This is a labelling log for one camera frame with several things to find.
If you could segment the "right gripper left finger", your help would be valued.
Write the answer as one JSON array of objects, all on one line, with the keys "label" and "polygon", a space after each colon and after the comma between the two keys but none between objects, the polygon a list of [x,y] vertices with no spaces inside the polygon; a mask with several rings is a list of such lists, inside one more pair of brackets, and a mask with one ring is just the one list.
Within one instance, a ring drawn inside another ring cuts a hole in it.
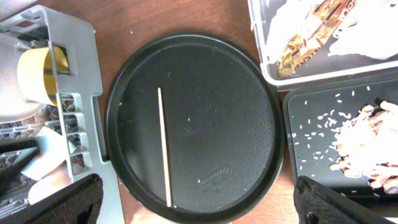
[{"label": "right gripper left finger", "polygon": [[1,219],[1,223],[96,223],[102,201],[103,181],[91,174]]}]

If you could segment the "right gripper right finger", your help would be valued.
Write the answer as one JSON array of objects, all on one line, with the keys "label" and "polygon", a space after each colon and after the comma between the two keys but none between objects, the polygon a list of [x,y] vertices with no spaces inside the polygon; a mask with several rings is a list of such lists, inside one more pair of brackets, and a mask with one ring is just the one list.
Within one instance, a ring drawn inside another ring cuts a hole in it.
[{"label": "right gripper right finger", "polygon": [[392,221],[307,176],[300,176],[297,179],[294,189],[294,206],[300,224],[393,224]]}]

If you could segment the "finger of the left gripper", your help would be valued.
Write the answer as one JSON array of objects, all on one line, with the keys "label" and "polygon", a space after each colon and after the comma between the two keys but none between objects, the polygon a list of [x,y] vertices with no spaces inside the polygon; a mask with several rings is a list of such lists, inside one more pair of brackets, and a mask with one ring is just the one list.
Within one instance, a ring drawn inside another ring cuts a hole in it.
[{"label": "finger of the left gripper", "polygon": [[21,171],[41,153],[41,137],[16,139],[1,144],[1,154],[18,152],[18,158],[6,168],[1,168],[1,195],[8,190]]}]

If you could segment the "pink cup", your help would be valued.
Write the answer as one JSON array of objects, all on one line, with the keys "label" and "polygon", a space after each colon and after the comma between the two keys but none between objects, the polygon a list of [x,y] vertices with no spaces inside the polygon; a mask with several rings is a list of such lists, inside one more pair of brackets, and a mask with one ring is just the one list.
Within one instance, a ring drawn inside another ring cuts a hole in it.
[{"label": "pink cup", "polygon": [[72,183],[67,170],[56,170],[44,179],[34,184],[28,194],[28,201],[33,205],[62,190]]}]

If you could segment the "blue cup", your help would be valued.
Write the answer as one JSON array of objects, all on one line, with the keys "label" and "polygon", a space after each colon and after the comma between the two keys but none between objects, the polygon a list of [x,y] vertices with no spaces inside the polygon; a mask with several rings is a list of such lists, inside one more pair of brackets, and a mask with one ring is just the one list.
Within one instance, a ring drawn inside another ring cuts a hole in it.
[{"label": "blue cup", "polygon": [[66,150],[76,151],[71,142],[65,145],[64,138],[54,130],[43,127],[36,135],[40,138],[40,154],[33,158],[21,173],[32,180],[40,180],[66,160]]}]

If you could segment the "food scraps pile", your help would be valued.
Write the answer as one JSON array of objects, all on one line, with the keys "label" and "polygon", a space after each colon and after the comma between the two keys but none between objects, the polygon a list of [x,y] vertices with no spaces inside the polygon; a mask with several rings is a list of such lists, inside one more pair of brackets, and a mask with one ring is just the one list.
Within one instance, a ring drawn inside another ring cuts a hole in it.
[{"label": "food scraps pile", "polygon": [[331,170],[347,178],[368,178],[372,189],[397,193],[397,105],[364,106],[357,117],[345,121],[336,138],[337,161]]}]

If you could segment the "yellow bowl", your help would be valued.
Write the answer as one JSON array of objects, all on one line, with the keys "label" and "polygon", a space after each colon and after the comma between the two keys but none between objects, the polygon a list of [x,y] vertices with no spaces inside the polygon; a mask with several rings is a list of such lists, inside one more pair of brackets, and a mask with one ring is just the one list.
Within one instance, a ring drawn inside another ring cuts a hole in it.
[{"label": "yellow bowl", "polygon": [[69,74],[68,60],[63,50],[53,48],[56,68],[52,66],[49,47],[25,51],[17,65],[17,80],[25,98],[46,105],[57,106],[57,86],[53,71]]}]

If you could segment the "white napkin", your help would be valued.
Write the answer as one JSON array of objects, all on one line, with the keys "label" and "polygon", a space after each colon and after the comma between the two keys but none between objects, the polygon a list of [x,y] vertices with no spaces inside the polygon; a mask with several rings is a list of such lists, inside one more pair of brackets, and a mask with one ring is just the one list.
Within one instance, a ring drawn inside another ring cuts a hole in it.
[{"label": "white napkin", "polygon": [[[286,1],[271,20],[266,55],[275,63],[320,1]],[[397,54],[397,1],[359,0],[333,34],[328,56],[359,54],[385,60]]]}]

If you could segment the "gold snack wrapper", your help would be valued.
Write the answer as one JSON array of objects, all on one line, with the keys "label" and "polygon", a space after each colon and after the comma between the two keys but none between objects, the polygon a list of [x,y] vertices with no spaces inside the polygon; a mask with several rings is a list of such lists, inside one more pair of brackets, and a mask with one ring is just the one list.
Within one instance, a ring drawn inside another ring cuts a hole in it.
[{"label": "gold snack wrapper", "polygon": [[277,60],[279,78],[286,78],[307,63],[329,40],[354,8],[356,0],[322,0],[313,3],[298,31]]}]

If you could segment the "grey dishwasher rack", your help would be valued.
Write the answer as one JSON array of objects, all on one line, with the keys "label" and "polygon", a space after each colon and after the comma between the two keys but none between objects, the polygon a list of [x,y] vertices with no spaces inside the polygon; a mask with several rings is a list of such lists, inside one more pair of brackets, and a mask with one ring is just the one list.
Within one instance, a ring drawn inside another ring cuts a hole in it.
[{"label": "grey dishwasher rack", "polygon": [[[67,170],[73,184],[88,175],[99,175],[103,181],[103,201],[96,223],[123,223],[118,178],[110,161],[103,158],[105,143],[98,105],[103,85],[93,26],[36,5],[2,21],[1,34],[18,39],[17,49],[23,53],[49,47],[53,68],[56,68],[53,48],[58,46],[69,66],[68,75],[53,71],[57,106],[45,105],[26,119],[1,123],[1,144],[36,137],[43,127],[59,133],[65,145],[71,142],[76,151],[70,153],[67,149],[66,160],[46,176],[56,170]],[[1,154],[1,168],[9,166],[18,156],[18,152]],[[1,195],[1,219],[29,207],[29,190],[40,180],[32,180],[20,173]]]}]

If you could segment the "black rectangular tray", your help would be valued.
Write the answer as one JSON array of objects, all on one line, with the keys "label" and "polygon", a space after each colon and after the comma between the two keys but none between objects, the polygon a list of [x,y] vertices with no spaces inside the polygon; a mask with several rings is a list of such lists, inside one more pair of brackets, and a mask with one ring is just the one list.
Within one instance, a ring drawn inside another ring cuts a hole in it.
[{"label": "black rectangular tray", "polygon": [[283,104],[293,178],[307,176],[379,215],[397,221],[397,196],[373,190],[368,178],[350,179],[330,164],[338,158],[335,135],[364,105],[397,103],[397,72],[292,90]]}]

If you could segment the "round black serving tray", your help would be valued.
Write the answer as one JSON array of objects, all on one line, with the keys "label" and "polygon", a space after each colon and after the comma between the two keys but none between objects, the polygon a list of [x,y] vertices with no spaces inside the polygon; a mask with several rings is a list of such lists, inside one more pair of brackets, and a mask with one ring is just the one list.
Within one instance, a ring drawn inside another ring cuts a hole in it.
[{"label": "round black serving tray", "polygon": [[104,132],[111,163],[129,193],[178,223],[228,223],[250,212],[270,191],[284,158],[275,88],[250,55],[205,34],[165,36],[133,53],[109,92]]}]

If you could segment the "right wooden chopstick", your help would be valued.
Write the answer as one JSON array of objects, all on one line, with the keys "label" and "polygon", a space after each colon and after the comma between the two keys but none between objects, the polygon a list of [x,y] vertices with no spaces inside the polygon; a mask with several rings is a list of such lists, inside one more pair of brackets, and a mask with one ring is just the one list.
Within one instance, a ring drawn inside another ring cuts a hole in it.
[{"label": "right wooden chopstick", "polygon": [[166,196],[167,206],[171,207],[172,206],[172,194],[171,194],[171,187],[170,187],[167,138],[166,138],[166,133],[165,133],[164,107],[163,107],[163,101],[162,101],[161,88],[157,89],[157,93],[158,93],[158,104],[159,104],[160,136],[161,136],[161,144],[162,144],[162,160],[163,160],[163,167],[164,167],[165,196]]}]

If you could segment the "clear plastic bin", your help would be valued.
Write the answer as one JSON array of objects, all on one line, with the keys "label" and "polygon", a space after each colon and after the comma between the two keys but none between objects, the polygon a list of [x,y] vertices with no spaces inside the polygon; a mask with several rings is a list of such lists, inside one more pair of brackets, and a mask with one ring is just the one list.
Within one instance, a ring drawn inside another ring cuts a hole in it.
[{"label": "clear plastic bin", "polygon": [[259,52],[260,66],[266,81],[277,87],[278,91],[291,90],[304,83],[324,83],[332,78],[349,79],[352,75],[397,66],[397,55],[385,60],[372,59],[358,54],[327,56],[327,48],[334,42],[329,41],[319,53],[302,68],[288,78],[279,78],[277,65],[267,59],[266,44],[271,20],[285,0],[261,1],[248,0],[251,18],[251,30],[254,32]]}]

